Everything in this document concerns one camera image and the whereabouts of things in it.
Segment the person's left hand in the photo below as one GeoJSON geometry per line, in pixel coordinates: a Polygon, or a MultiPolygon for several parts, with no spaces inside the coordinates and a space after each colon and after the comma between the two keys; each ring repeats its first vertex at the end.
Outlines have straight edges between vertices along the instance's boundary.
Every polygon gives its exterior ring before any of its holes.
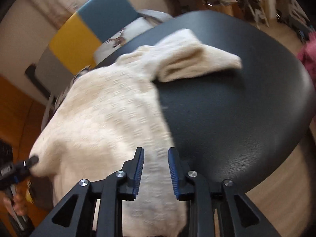
{"type": "Polygon", "coordinates": [[[8,213],[13,217],[15,214],[17,216],[26,216],[28,208],[26,205],[26,199],[24,196],[17,192],[13,197],[13,203],[8,197],[3,198],[3,204],[7,209],[8,213]]]}

